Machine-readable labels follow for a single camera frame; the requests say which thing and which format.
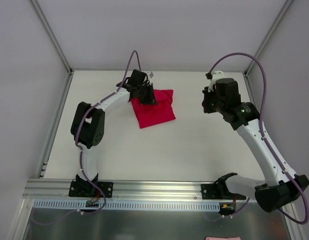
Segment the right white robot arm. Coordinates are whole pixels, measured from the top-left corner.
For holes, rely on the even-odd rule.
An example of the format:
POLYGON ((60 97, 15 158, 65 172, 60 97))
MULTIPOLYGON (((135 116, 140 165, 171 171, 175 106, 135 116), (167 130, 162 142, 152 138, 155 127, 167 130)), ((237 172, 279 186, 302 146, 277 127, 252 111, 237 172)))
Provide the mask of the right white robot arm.
POLYGON ((272 146, 259 111, 253 103, 241 100, 238 85, 222 82, 213 87, 206 86, 202 92, 204 113, 222 115, 247 144, 264 176, 263 180, 257 180, 235 172, 227 173, 212 184, 208 193, 216 193, 223 199, 235 194, 253 198, 267 213, 301 198, 307 211, 309 206, 304 191, 309 186, 309 179, 304 174, 297 174, 272 146))

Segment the red t-shirt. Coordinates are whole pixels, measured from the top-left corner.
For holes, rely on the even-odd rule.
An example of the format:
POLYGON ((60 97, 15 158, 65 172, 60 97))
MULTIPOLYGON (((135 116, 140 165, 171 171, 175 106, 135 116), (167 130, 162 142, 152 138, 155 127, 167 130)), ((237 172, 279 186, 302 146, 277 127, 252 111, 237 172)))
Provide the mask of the red t-shirt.
POLYGON ((131 105, 141 129, 163 124, 176 119, 172 107, 174 91, 155 89, 157 105, 142 104, 138 98, 131 100, 131 105))

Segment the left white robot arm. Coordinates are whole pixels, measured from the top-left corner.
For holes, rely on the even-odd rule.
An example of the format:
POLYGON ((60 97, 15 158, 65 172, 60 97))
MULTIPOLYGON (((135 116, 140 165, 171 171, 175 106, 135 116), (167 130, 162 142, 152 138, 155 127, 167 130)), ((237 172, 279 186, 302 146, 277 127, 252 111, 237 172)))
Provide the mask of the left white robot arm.
POLYGON ((156 105, 153 84, 146 82, 132 86, 125 83, 94 104, 82 101, 77 105, 70 133, 79 151, 77 175, 83 180, 79 189, 87 197, 95 195, 98 190, 95 182, 98 180, 95 148, 104 137, 106 115, 134 99, 143 105, 156 105))

